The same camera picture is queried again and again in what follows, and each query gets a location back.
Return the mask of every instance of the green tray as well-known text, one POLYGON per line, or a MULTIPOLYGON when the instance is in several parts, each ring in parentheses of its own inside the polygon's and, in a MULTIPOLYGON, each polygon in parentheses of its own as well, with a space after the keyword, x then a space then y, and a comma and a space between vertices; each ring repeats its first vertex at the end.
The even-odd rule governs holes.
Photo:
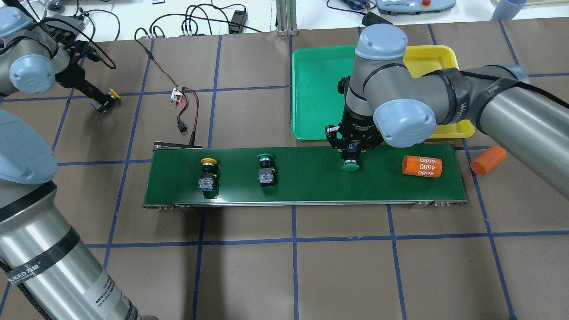
POLYGON ((292 204, 372 204, 467 201, 452 144, 426 143, 399 149, 386 145, 362 154, 360 169, 342 170, 343 160, 330 147, 251 149, 158 149, 146 189, 146 208, 193 206, 278 206, 292 204), (277 184, 261 187, 258 154, 270 153, 277 184), (440 158, 440 178, 401 173, 407 154, 440 158), (197 188, 202 158, 219 167, 216 199, 197 188))
MULTIPOLYGON (((356 46, 298 49, 292 55, 292 135, 298 140, 326 140, 324 128, 337 125, 344 96, 337 91, 342 77, 352 73, 356 46)), ((446 46, 408 46, 403 61, 413 77, 458 67, 446 46)), ((469 121, 439 125, 431 138, 467 138, 475 129, 469 121)))

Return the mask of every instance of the robotic arm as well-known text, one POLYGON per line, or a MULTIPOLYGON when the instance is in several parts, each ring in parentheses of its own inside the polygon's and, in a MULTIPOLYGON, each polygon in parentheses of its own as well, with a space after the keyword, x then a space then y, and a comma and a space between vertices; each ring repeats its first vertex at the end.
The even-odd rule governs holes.
POLYGON ((76 41, 76 34, 65 29, 72 25, 63 20, 67 17, 34 23, 18 8, 18 1, 4 2, 8 6, 0 8, 0 39, 4 43, 0 50, 0 96, 17 91, 44 93, 58 82, 92 98, 93 107, 100 113, 120 100, 112 89, 103 93, 85 79, 85 69, 78 62, 83 57, 93 61, 101 57, 88 42, 76 41))
POLYGON ((406 47, 407 36, 395 26, 375 24, 361 33, 352 75, 338 84, 342 120, 326 127, 344 170, 356 170, 360 154, 382 141, 409 147, 437 124, 469 119, 569 198, 566 102, 529 85, 517 65, 450 68, 414 79, 403 62, 406 47))

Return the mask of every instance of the label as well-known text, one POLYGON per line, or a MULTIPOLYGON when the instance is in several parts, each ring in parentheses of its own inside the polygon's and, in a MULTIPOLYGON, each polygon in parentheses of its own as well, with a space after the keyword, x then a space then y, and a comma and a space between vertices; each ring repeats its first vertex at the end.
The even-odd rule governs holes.
POLYGON ((83 294, 85 300, 103 319, 114 309, 119 300, 126 300, 126 297, 122 298, 123 296, 106 270, 101 272, 97 281, 83 294))

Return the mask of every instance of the metal bracket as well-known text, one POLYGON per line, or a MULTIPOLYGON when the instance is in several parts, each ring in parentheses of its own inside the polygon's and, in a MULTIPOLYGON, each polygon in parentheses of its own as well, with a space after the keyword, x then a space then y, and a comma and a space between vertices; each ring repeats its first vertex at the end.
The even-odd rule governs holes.
POLYGON ((277 34, 297 35, 296 0, 277 0, 277 34))

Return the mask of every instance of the yellow tray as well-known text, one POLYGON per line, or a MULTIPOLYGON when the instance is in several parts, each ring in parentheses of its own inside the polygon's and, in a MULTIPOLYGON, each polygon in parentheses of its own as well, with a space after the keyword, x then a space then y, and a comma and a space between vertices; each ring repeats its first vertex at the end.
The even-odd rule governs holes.
MULTIPOLYGON (((337 82, 352 71, 356 46, 298 49, 292 55, 292 135, 298 140, 325 140, 324 127, 340 122, 344 97, 337 82)), ((413 77, 444 68, 458 68, 446 46, 408 46, 403 57, 413 77)), ((439 125, 432 139, 468 138, 470 121, 439 125)))

